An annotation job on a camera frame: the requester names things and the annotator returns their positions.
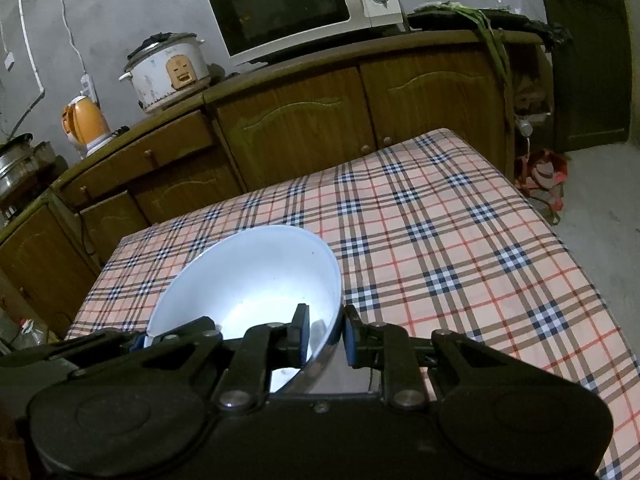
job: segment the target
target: rice cooker lid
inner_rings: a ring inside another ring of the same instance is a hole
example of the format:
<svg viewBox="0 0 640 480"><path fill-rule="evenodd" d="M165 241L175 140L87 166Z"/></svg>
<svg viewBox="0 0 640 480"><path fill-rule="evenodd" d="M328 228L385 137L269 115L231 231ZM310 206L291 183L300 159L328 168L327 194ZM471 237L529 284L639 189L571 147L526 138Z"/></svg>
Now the rice cooker lid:
<svg viewBox="0 0 640 480"><path fill-rule="evenodd" d="M158 34L152 34L142 44L127 56L127 66L125 70L130 70L137 62L145 59L149 55L159 52L160 50L168 47L170 44L177 41L183 41L186 38L195 38L197 34L193 32L181 32L174 34L173 32L160 32Z"/></svg>

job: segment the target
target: table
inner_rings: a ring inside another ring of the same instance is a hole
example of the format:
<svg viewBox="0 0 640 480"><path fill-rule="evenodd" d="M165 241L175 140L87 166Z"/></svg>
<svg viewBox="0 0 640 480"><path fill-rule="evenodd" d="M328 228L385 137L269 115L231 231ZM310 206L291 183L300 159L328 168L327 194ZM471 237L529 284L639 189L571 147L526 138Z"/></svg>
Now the table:
<svg viewBox="0 0 640 480"><path fill-rule="evenodd" d="M614 437L601 478L640 475L640 367L602 297L518 191L450 130L434 130L123 238L68 337L144 330L172 278L204 249L251 226L321 236L363 322L410 335L436 328L596 392Z"/></svg>

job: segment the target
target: cabinet drawer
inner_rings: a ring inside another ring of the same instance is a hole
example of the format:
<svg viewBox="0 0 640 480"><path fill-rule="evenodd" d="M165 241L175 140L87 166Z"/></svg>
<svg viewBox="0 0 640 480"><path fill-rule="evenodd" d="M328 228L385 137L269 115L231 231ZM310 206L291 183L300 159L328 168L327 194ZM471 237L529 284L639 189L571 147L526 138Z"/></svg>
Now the cabinet drawer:
<svg viewBox="0 0 640 480"><path fill-rule="evenodd" d="M265 89L217 112L249 190L332 168L375 149L356 68Z"/></svg>
<svg viewBox="0 0 640 480"><path fill-rule="evenodd" d="M129 189L151 223L242 194L221 148L207 150L132 182Z"/></svg>
<svg viewBox="0 0 640 480"><path fill-rule="evenodd" d="M457 46L362 62L378 145L450 128L504 172L504 92L485 49Z"/></svg>
<svg viewBox="0 0 640 480"><path fill-rule="evenodd" d="M196 110L146 134L80 174L62 189L73 206L82 206L130 180L214 143L205 115Z"/></svg>
<svg viewBox="0 0 640 480"><path fill-rule="evenodd" d="M123 236L149 227L131 195L124 191L80 212L95 251L105 263Z"/></svg>
<svg viewBox="0 0 640 480"><path fill-rule="evenodd" d="M64 336L95 281L48 206L0 246L0 267L58 336Z"/></svg>

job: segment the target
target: white bowl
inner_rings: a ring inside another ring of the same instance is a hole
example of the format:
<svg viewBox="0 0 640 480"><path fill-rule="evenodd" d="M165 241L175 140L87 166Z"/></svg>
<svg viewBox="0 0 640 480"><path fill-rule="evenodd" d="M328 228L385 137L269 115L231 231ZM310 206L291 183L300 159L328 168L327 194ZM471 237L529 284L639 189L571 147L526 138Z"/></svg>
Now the white bowl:
<svg viewBox="0 0 640 480"><path fill-rule="evenodd" d="M210 317L225 339L243 337L255 325L290 322L298 304L306 303L309 367L335 335L341 300L340 267L322 238L286 225L246 229L204 251L174 278L151 314L145 347L201 316ZM297 372L275 371L271 391Z"/></svg>

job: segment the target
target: bowl rim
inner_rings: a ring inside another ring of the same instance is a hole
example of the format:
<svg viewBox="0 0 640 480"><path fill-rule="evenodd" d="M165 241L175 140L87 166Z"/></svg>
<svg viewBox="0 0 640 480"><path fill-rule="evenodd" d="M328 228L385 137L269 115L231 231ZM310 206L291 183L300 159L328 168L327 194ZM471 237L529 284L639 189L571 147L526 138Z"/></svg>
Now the bowl rim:
<svg viewBox="0 0 640 480"><path fill-rule="evenodd" d="M151 312L151 316L149 317L149 322L146 324L146 328L145 328L145 341L144 341L144 348L147 348L148 346L151 345L151 343L153 342L153 339L160 335L158 334L150 334L148 331L148 328L151 326L151 324L153 323L154 317L156 315L156 312L158 311L158 307L161 306L161 302L162 299L165 297L165 295L167 295L169 293L169 291L172 289L172 286L174 286L174 284L177 282L177 278L184 272L186 272L191 266L195 265L197 263L197 261L204 256L204 254L206 254L207 252L209 252L210 250L212 250L213 248L218 247L220 244L224 244L226 242L228 242L229 240L232 240L233 238L236 237L240 237L241 235L244 235L247 232L256 232L259 230L288 230L288 231L295 231L299 234L303 234L305 236L307 236L310 239L315 240L316 242L319 242L319 246L322 246L322 250L328 255L330 256L328 259L329 261L331 261L332 267L333 267L333 271L334 271L334 282L336 283L336 290L334 290L333 292L335 293L335 296L337 298L337 304L335 305L335 309L334 309L334 314L332 315L332 319L330 324L327 326L327 331L326 334L324 335L324 337L322 338L322 344L319 346L318 349L318 354L321 352L322 348L324 348L325 345L327 345L327 341L329 340L331 334L334 332L334 327L338 322L338 318L340 316L340 308L342 306L342 290L343 290L343 284L342 284L342 273L340 271L340 265L338 264L338 258L335 256L334 252L331 250L331 247L329 247L328 243L325 242L321 237L319 237L319 235L315 234L312 231L309 231L307 229L304 229L302 227L297 227L297 226L291 226L291 225L286 225L286 224L270 224L270 225L262 225L262 226L256 226L256 227L247 227L245 229L242 229L238 232L233 233L232 235L226 237L226 238L222 238L222 240L219 240L218 242L214 243L211 247L208 247L207 249L205 249L204 251L202 251L200 254L198 254L198 256L196 256L193 260L191 260L188 264L186 264L179 272L178 274L176 274L172 280L171 283L169 283L168 287L162 292L162 294L160 295L160 297L158 298L158 302L154 305L154 309ZM308 366L309 364L313 363L315 358L317 356L312 356L305 364L305 367Z"/></svg>

